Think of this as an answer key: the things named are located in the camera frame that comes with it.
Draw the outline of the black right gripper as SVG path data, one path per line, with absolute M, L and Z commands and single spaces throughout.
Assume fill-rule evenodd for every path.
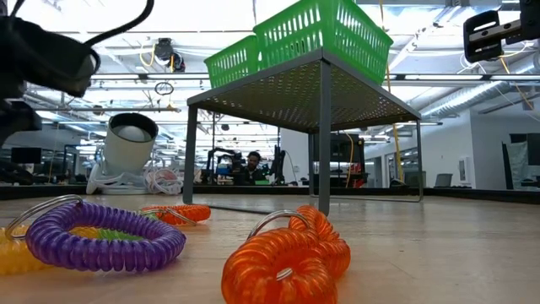
M 499 12 L 489 10 L 472 16 L 463 24 L 464 55 L 469 62 L 504 55 L 503 44 L 540 38 L 540 0 L 519 0 L 520 18 L 501 23 Z

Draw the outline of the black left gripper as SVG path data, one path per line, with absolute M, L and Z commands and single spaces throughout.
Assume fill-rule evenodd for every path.
M 0 17 L 1 98 L 20 97 L 25 83 L 82 97 L 99 67 L 92 47 L 18 17 Z M 41 129 L 41 117 L 24 101 L 0 100 L 0 146 L 17 132 Z

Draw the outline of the yellow coil wrist keychain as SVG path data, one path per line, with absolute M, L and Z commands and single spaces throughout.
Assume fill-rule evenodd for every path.
M 24 235 L 27 225 L 17 226 L 13 232 Z M 27 248 L 26 242 L 10 241 L 5 236 L 5 228 L 0 228 L 0 275 L 24 274 L 53 267 L 36 259 Z M 77 236 L 100 238 L 100 233 L 92 227 L 75 227 L 70 232 Z

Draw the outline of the purple coil wrist keychain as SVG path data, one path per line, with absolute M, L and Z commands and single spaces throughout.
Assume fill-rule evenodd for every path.
M 138 239 L 97 239 L 75 235 L 75 227 L 120 231 Z M 69 194 L 47 200 L 12 220 L 5 230 L 10 241 L 25 241 L 42 263 L 80 271 L 144 271 L 175 260 L 186 236 L 172 225 L 136 212 L 85 202 Z

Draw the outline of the green coil wrist keychain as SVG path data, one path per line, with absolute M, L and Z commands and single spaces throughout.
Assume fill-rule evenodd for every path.
M 150 210 L 150 211 L 138 211 L 139 215 L 149 217 L 152 220 L 157 220 L 159 218 L 158 211 L 157 210 Z M 135 236 L 131 234 L 124 233 L 122 231 L 115 231 L 115 230 L 107 230 L 103 228 L 99 228 L 98 230 L 98 236 L 100 239 L 106 239 L 109 241 L 112 241 L 114 239 L 120 239 L 120 240 L 128 240 L 128 241 L 138 241 L 141 240 L 141 236 Z

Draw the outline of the red coil wrist keychain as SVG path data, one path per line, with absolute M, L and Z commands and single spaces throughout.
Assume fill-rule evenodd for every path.
M 152 214 L 170 225 L 196 225 L 210 218 L 211 209 L 205 205 L 148 206 L 140 214 Z

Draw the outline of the orange coil wrist keychain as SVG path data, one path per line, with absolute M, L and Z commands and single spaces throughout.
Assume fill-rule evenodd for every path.
M 302 205 L 259 221 L 224 264 L 227 304 L 337 304 L 351 249 L 317 208 Z

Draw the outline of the black monitor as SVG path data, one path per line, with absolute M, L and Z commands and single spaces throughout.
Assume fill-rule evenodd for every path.
M 13 147 L 10 160 L 15 164 L 40 164 L 42 148 Z

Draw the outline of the green plastic mesh basket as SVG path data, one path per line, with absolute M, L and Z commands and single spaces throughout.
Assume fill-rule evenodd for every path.
M 381 84 L 393 40 L 353 0 L 299 0 L 256 25 L 261 68 L 323 48 Z
M 218 88 L 257 73 L 258 55 L 257 37 L 248 35 L 205 59 L 211 87 Z

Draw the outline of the grey perforated metal shelf riser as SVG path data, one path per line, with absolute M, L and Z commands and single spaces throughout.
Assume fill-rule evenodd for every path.
M 309 194 L 328 214 L 331 203 L 331 133 L 398 122 L 420 122 L 418 111 L 320 48 L 187 99 L 185 175 L 182 201 L 192 204 L 199 110 L 218 112 L 280 128 L 317 134 L 308 150 L 319 151 L 319 181 Z

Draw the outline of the seated person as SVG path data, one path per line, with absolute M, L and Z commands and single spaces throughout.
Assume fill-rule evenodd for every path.
M 244 183 L 246 185 L 255 185 L 259 181 L 263 181 L 266 177 L 259 168 L 261 156 L 258 152 L 252 151 L 247 156 L 247 162 L 244 169 Z

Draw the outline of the black aluminium extrusion frame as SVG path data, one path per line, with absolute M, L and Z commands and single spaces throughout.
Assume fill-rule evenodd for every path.
M 64 194 L 85 194 L 85 185 L 34 185 L 0 186 L 0 200 L 54 197 Z M 250 195 L 307 195 L 308 187 L 285 186 L 204 186 L 195 185 L 196 194 L 250 194 Z M 405 196 L 419 194 L 418 188 L 331 188 L 335 196 Z M 516 204 L 540 205 L 540 191 L 482 190 L 463 187 L 428 187 L 423 190 L 425 197 L 465 198 Z

